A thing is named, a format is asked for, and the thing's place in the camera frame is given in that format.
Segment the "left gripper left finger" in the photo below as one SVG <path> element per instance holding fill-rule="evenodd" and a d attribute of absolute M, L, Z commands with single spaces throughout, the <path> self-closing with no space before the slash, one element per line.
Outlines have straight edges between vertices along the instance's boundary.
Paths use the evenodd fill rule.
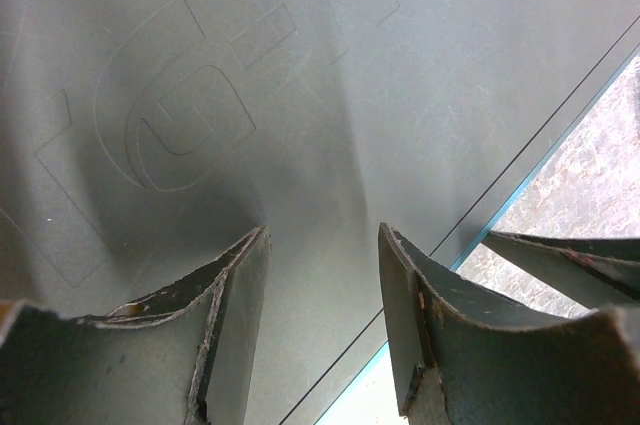
<path fill-rule="evenodd" d="M 269 267 L 257 227 L 104 316 L 1 304 L 5 424 L 240 424 Z"/>

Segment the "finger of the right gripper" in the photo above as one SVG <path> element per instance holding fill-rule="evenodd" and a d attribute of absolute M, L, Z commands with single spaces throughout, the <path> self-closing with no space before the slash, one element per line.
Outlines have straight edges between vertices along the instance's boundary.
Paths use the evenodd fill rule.
<path fill-rule="evenodd" d="M 482 244 L 582 305 L 639 302 L 637 238 L 560 239 L 492 231 Z"/>

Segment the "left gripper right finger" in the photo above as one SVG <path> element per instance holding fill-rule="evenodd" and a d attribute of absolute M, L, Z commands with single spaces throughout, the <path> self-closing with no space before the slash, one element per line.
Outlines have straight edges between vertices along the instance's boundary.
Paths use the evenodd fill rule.
<path fill-rule="evenodd" d="M 397 407 L 412 424 L 635 424 L 639 302 L 534 310 L 382 224 L 379 276 Z"/>

